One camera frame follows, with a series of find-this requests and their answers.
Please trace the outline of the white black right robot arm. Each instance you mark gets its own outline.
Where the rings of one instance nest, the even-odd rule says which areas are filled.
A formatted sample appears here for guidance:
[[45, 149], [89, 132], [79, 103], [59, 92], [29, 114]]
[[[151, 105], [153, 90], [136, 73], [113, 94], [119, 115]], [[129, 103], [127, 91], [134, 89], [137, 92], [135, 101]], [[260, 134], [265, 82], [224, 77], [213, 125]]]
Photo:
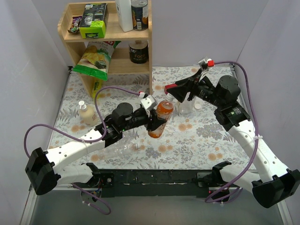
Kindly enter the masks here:
[[299, 170], [292, 171], [282, 163], [258, 134], [258, 125], [237, 101], [240, 88], [236, 78], [222, 76], [213, 86], [207, 77], [201, 79], [194, 75], [177, 81], [166, 91], [181, 103], [198, 97], [216, 106], [217, 121], [238, 142], [249, 156], [249, 164], [257, 170], [252, 173], [246, 167], [239, 171], [232, 163], [224, 161], [213, 166], [211, 174], [204, 176], [202, 182], [214, 183], [222, 189], [234, 184], [252, 193], [265, 208], [295, 193], [300, 185]]

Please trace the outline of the orange juice bottle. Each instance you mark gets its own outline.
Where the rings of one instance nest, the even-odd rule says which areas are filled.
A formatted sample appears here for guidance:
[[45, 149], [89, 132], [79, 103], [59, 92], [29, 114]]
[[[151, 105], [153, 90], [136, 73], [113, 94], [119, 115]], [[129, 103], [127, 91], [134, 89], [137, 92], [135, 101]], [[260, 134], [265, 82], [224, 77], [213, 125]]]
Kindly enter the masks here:
[[[157, 113], [158, 117], [166, 119], [168, 121], [173, 110], [174, 110], [173, 101], [170, 102], [170, 101], [166, 100], [166, 98], [165, 98], [165, 100], [161, 101], [158, 104], [156, 113]], [[161, 125], [155, 131], [149, 131], [148, 135], [152, 138], [159, 138], [162, 135], [165, 126], [166, 126], [166, 123]]]

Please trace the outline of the white bottle cap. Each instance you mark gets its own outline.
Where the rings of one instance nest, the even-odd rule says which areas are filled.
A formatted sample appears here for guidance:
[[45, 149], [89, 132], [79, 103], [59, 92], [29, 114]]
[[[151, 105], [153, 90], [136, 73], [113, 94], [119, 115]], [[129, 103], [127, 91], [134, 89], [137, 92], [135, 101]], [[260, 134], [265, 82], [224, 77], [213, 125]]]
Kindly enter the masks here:
[[201, 109], [201, 107], [202, 107], [202, 106], [201, 106], [200, 104], [195, 104], [195, 105], [194, 105], [194, 108], [197, 109], [197, 110]]

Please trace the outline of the clear plastic bottle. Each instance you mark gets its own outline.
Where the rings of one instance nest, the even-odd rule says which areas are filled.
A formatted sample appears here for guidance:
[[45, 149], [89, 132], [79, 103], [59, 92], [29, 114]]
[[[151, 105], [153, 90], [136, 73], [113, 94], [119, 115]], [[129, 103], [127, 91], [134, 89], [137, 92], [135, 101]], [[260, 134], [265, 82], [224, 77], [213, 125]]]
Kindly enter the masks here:
[[177, 104], [177, 112], [179, 116], [190, 114], [193, 111], [196, 98], [194, 97], [191, 101], [188, 101], [188, 95], [185, 97], [185, 100]]

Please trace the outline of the white orange-bottle cap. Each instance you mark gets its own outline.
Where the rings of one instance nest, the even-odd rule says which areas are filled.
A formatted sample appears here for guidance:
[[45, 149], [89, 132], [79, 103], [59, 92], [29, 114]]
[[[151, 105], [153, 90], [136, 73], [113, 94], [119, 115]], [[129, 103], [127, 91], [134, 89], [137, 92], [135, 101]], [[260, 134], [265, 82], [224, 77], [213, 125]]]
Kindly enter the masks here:
[[171, 94], [167, 94], [167, 95], [166, 95], [166, 100], [172, 102], [173, 99], [174, 99], [174, 97], [173, 97]]

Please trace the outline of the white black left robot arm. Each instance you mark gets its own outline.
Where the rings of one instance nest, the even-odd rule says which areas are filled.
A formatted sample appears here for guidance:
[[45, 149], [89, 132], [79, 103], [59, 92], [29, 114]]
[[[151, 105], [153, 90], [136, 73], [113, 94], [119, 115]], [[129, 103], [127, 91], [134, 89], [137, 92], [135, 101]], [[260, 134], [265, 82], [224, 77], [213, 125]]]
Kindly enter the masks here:
[[166, 120], [159, 117], [154, 109], [148, 112], [140, 106], [134, 110], [131, 104], [121, 103], [105, 117], [104, 123], [97, 125], [78, 141], [71, 141], [50, 150], [33, 150], [25, 172], [37, 195], [44, 195], [57, 185], [74, 182], [96, 187], [100, 181], [96, 166], [84, 164], [69, 168], [69, 164], [118, 142], [123, 138], [124, 131], [141, 126], [148, 131], [154, 131], [165, 123]]

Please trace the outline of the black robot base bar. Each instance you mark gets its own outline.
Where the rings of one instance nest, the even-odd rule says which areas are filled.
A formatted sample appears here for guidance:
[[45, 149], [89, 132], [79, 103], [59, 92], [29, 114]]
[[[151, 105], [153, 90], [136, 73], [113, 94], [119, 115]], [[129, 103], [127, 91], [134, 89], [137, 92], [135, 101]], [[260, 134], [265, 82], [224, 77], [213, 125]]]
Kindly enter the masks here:
[[93, 177], [75, 184], [101, 192], [101, 197], [195, 196], [205, 198], [221, 185], [212, 178], [212, 170], [173, 169], [99, 169], [87, 166]]

